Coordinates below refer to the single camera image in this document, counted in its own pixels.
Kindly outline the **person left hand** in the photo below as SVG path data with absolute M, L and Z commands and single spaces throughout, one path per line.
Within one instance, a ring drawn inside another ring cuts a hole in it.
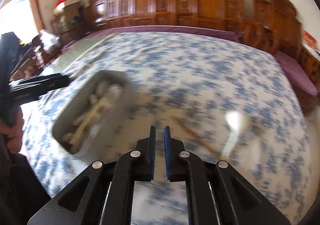
M 8 136 L 7 148 L 12 154 L 19 153 L 22 148 L 23 125 L 24 120 L 21 107 L 17 109 L 16 122 L 12 127 L 9 127 L 1 120 L 1 133 Z

